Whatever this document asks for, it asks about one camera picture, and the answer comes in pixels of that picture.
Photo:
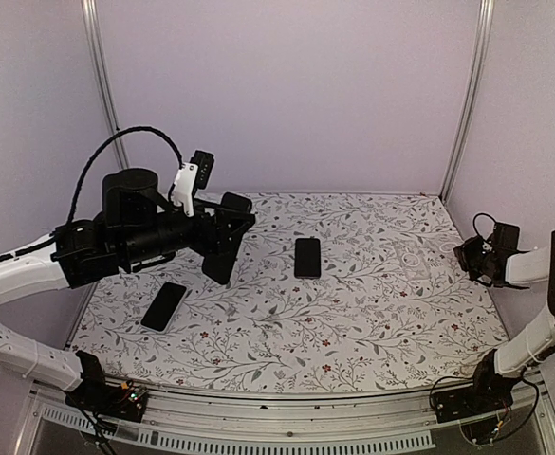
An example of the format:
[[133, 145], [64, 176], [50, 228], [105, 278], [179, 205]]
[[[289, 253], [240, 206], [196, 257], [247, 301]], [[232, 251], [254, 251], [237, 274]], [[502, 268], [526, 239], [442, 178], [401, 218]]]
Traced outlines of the black smartphone corner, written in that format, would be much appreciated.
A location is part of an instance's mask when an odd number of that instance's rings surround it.
[[250, 199], [232, 192], [226, 192], [214, 210], [217, 247], [204, 257], [202, 272], [218, 284], [230, 282], [243, 236], [256, 221], [251, 210]]

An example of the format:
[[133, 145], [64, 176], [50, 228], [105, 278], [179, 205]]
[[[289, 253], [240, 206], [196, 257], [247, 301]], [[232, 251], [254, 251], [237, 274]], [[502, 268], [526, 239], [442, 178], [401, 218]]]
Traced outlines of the black smartphone with white edge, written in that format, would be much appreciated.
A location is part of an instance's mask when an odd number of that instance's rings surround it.
[[163, 284], [142, 317], [140, 325], [155, 332], [164, 332], [186, 292], [187, 288], [180, 284]]

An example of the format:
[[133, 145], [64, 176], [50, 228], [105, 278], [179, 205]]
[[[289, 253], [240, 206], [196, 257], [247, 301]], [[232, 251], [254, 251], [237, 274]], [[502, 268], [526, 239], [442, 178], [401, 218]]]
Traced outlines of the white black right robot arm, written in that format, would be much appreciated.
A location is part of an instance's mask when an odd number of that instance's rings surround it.
[[479, 379], [464, 393], [464, 405], [483, 413], [501, 395], [492, 378], [514, 379], [526, 367], [543, 363], [555, 352], [555, 230], [548, 245], [523, 251], [520, 229], [502, 225], [484, 238], [475, 235], [453, 249], [471, 281], [493, 289], [519, 292], [537, 304], [537, 314], [511, 340], [492, 349], [475, 368]]

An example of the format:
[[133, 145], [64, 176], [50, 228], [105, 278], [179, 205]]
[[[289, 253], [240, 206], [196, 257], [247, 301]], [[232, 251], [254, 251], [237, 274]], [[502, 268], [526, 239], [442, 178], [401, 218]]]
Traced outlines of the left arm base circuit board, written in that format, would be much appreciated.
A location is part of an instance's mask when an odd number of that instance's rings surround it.
[[65, 394], [65, 403], [95, 415], [141, 423], [148, 403], [147, 389], [132, 380], [111, 385], [94, 355], [78, 351], [75, 356], [82, 364], [82, 382]]

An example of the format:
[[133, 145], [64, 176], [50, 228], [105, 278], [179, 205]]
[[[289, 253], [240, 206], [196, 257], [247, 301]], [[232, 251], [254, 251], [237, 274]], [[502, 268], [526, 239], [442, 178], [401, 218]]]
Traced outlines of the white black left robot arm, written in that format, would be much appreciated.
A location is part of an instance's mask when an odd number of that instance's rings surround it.
[[[0, 306], [46, 291], [76, 289], [121, 272], [170, 262], [189, 248], [202, 256], [202, 272], [229, 282], [244, 234], [254, 225], [251, 201], [225, 193], [218, 203], [195, 198], [204, 181], [197, 165], [176, 175], [176, 198], [158, 191], [157, 175], [135, 168], [102, 181], [102, 211], [92, 220], [69, 221], [53, 233], [0, 256]], [[0, 323], [0, 367], [77, 391], [94, 411], [114, 404], [99, 360], [57, 351]]]

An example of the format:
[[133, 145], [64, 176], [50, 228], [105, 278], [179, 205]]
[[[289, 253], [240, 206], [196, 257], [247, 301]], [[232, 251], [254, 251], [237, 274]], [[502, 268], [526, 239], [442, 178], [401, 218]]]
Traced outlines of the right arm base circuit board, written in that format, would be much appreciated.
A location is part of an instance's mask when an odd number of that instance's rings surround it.
[[[469, 386], [448, 391], [437, 391], [437, 386], [453, 376], [444, 376], [437, 379], [429, 391], [429, 406], [435, 413], [438, 423], [446, 423], [461, 418], [478, 416], [488, 412], [503, 410], [502, 417], [494, 417], [491, 427], [486, 424], [465, 424], [460, 428], [464, 439], [474, 446], [491, 446], [497, 442], [507, 440], [520, 431], [533, 416], [538, 407], [541, 392], [536, 383], [525, 378], [527, 367], [515, 377], [504, 377], [496, 372], [496, 350], [489, 351], [476, 366], [471, 378], [466, 381]], [[513, 388], [522, 383], [534, 390], [532, 408], [526, 417], [511, 430], [503, 433], [508, 415], [513, 405]]]

